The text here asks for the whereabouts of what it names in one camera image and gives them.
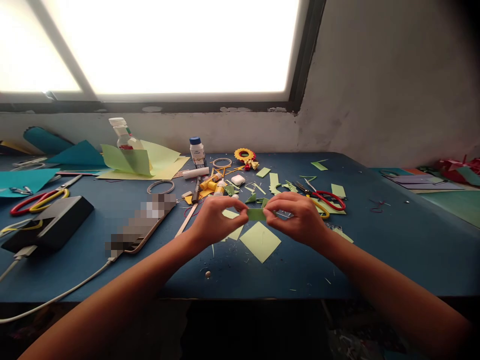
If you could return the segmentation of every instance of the window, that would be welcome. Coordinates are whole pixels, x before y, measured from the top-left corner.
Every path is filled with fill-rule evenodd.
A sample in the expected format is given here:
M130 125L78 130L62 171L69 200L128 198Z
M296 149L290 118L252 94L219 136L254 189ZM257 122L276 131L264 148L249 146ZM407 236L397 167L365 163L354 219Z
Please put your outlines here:
M0 0L0 111L297 111L324 3Z

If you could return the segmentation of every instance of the white wall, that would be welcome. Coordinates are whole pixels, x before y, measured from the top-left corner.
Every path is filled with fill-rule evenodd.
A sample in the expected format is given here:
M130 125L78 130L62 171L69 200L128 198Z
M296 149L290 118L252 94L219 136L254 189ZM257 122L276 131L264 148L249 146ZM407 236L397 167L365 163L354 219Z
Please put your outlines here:
M473 45L439 4L327 0L298 116L0 114L0 138L20 143L40 126L98 147L115 143L107 119L122 116L135 136L181 152L200 136L208 152L335 151L372 167L460 159L480 145L479 71Z

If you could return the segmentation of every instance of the red-handled scissors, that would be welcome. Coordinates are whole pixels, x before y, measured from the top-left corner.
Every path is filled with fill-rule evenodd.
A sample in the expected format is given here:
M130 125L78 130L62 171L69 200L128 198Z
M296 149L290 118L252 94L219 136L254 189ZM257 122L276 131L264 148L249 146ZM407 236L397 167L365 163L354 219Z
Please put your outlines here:
M10 210L10 215L12 216L20 216L27 213L40 213L46 208L48 208L51 204L46 205L47 203L51 202L52 200L62 196L62 199L68 198L70 195L70 191L67 189L70 185L75 183L78 179L80 179L82 175L75 176L73 179L67 181L63 185L60 185L55 190L40 193L38 195L32 196L21 203L17 204ZM38 200L30 207L26 207L22 209L25 205L33 203L35 200Z
M295 185L297 185L304 193L309 194L310 196L316 197L319 200L322 200L324 203L326 203L332 209L335 209L337 211L345 210L345 208L346 208L345 203L340 197L338 197L337 195L335 195L331 192L328 192L328 191L317 191L317 189L315 189L307 179L305 179L305 182L308 184L308 186L310 186L313 189L313 191L305 189L302 185L300 185L300 183L298 181ZM337 200L340 203L340 207L335 206L333 203L328 201L322 195L326 195L328 198L333 198L333 199Z

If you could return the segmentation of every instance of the bright window light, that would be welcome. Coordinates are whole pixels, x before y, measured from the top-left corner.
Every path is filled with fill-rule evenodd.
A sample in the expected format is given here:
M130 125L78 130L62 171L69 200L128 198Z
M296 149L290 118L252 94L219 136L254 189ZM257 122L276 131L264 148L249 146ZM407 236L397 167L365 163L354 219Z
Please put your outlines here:
M42 1L100 101L289 98L299 0ZM24 32L46 46L37 30ZM64 75L52 81L71 86Z
M0 92L79 92L25 0L0 1Z

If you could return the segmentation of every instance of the table surface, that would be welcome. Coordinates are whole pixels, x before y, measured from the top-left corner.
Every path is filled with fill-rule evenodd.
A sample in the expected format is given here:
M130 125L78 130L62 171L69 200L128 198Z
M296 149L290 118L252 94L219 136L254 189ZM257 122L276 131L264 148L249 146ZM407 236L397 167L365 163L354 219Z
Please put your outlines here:
M208 154L208 162L217 158L233 159L232 154ZM331 183L342 185L348 200L347 215L331 215L328 220L340 225L354 244L384 261L437 296L480 295L480 230L442 210L411 191L387 180L349 157L334 153L259 153L260 169L278 173L280 183L302 176L317 176L318 190L331 190ZM328 159L320 171L311 162ZM12 158L0 158L0 169L9 170ZM189 160L184 169L193 169ZM255 181L268 192L269 176L261 179L253 171L241 174L247 182ZM57 180L42 190L52 190L65 182ZM194 189L195 180L174 179L177 198ZM48 257L22 260L0 283L0 302L45 302L77 285L106 262L105 242L128 218L150 201L146 189L152 181L129 180L107 182L83 176L70 187L71 196L84 196L94 207L73 237L58 252ZM161 184L157 192L170 185ZM250 196L239 193L240 200ZM370 212L373 203L381 200L382 213ZM0 226L20 221L9 210L20 200L0 199ZM260 204L248 204L260 208ZM93 279L63 301L78 302L107 284L119 274L144 259L176 234L184 221L185 203L179 203L158 227L143 249L135 255L122 254L100 276ZM255 223L244 226L244 234ZM351 298L356 290L342 272L312 249L293 241L270 228L281 244L262 264L240 241L227 239L215 244L215 256L208 247L185 264L159 291L161 298L183 299L319 299ZM13 254L0 249L0 272L12 262ZM211 271L210 279L204 273Z

